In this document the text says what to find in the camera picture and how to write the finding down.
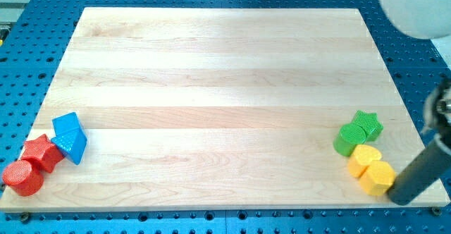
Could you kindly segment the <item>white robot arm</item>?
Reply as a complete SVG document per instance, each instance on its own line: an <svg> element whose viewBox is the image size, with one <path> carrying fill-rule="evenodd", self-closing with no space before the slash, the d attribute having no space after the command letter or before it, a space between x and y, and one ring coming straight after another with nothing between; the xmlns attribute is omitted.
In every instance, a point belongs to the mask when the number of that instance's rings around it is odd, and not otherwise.
<svg viewBox="0 0 451 234"><path fill-rule="evenodd" d="M389 21L417 39L450 35L450 0L378 0Z"/></svg>

